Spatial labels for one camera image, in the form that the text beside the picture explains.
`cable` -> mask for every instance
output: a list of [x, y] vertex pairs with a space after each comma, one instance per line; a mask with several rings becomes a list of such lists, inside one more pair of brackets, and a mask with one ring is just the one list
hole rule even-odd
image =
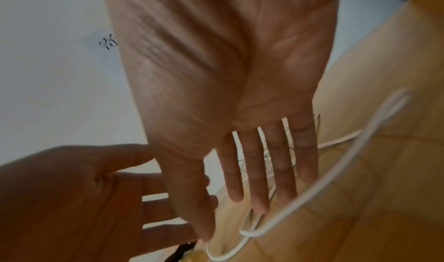
[[[371, 137], [379, 130], [379, 128], [401, 109], [403, 109], [411, 100], [412, 94], [406, 89], [401, 89], [390, 95], [376, 110], [370, 121], [364, 127], [364, 129], [348, 134], [342, 138], [322, 143], [318, 146], [319, 149], [325, 149], [352, 139], [356, 139], [351, 145], [350, 149], [339, 159], [338, 162], [318, 181], [316, 181], [305, 193], [295, 198], [284, 209], [282, 209], [273, 219], [267, 222], [264, 226], [257, 229], [260, 220], [263, 216], [259, 216], [254, 222], [250, 230], [239, 230], [239, 233], [244, 236], [241, 242], [228, 253], [222, 256], [213, 256], [210, 253], [208, 244], [205, 248], [208, 257], [213, 261], [225, 261], [239, 252], [248, 242], [250, 238], [259, 237], [266, 234], [273, 229], [276, 225], [281, 223], [286, 217], [302, 207], [309, 200], [313, 199], [318, 193], [320, 193], [325, 187], [327, 187], [340, 173], [342, 173], [353, 159], [362, 151], [362, 149], [370, 141]], [[272, 173], [267, 174], [267, 177], [273, 177]], [[269, 193], [269, 199], [274, 196], [276, 191], [276, 185], [273, 185]], [[243, 220], [242, 228], [246, 225], [247, 219], [251, 216], [253, 210], [250, 211]]]

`wood grain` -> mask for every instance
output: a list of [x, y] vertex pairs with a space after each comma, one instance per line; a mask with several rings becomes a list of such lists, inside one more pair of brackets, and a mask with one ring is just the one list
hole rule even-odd
[[[444, 257], [444, 0], [411, 0], [326, 72], [314, 99], [319, 141], [362, 128], [392, 92], [415, 100], [335, 182], [234, 262], [441, 261]], [[349, 144], [320, 155], [323, 175]], [[299, 194], [307, 188], [297, 182]], [[219, 193], [224, 198], [225, 191]], [[269, 220], [280, 209], [273, 200]], [[233, 248], [248, 210], [224, 198], [210, 244]], [[210, 261], [202, 243], [184, 258]]]

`white cord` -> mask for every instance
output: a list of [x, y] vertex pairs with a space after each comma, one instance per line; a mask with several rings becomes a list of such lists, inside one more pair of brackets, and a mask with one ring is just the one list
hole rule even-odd
[[[259, 225], [262, 216], [259, 216], [254, 222], [250, 230], [239, 230], [239, 233], [244, 236], [241, 242], [233, 248], [230, 252], [222, 256], [213, 256], [210, 253], [208, 244], [205, 248], [208, 257], [213, 261], [225, 261], [233, 257], [237, 252], [239, 252], [252, 237], [259, 237], [266, 234], [268, 231], [273, 229], [277, 224], [282, 222], [286, 217], [291, 215], [293, 212], [298, 210], [301, 206], [307, 203], [309, 200], [313, 199], [318, 193], [320, 193], [325, 187], [327, 187], [340, 173], [342, 173], [345, 168], [353, 161], [353, 159], [361, 152], [361, 150], [367, 145], [371, 137], [378, 131], [378, 129], [396, 113], [398, 113], [402, 108], [404, 108], [411, 100], [411, 93], [408, 90], [401, 89], [393, 93], [389, 98], [387, 98], [379, 109], [372, 116], [370, 121], [364, 127], [364, 129], [356, 131], [352, 134], [346, 135], [342, 138], [322, 143], [318, 146], [319, 149], [324, 149], [327, 147], [334, 146], [352, 139], [355, 142], [352, 144], [349, 150], [341, 157], [341, 159], [336, 162], [336, 164], [318, 181], [316, 181], [305, 193], [301, 196], [295, 198], [290, 202], [284, 209], [282, 209], [273, 219], [267, 222], [263, 227], [256, 230]], [[267, 177], [274, 176], [272, 173], [267, 174]], [[269, 193], [269, 198], [274, 196], [276, 191], [276, 185], [273, 185]], [[242, 227], [246, 225], [247, 219], [252, 214], [253, 210], [250, 211], [244, 218]]]

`white surface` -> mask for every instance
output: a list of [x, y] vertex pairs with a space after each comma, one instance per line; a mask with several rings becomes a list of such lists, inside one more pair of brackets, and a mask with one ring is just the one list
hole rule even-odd
[[[341, 0], [331, 62], [403, 2]], [[109, 28], [102, 0], [0, 0], [0, 164], [58, 145], [146, 142], [131, 95], [79, 42]], [[216, 192], [217, 156], [205, 164]]]

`hand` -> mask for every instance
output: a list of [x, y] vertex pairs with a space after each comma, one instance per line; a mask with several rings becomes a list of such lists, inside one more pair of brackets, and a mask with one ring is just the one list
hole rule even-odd
[[147, 145], [67, 146], [0, 167], [2, 261], [126, 262], [197, 240], [188, 224], [142, 229], [176, 217], [168, 199], [142, 201], [165, 193], [162, 176], [116, 171], [152, 158]]
[[216, 148], [234, 201], [243, 197], [232, 131], [255, 211], [269, 210], [265, 133], [278, 199], [317, 178], [312, 98], [326, 67], [339, 0], [107, 0], [149, 143], [173, 207], [199, 235], [214, 231], [203, 157]]

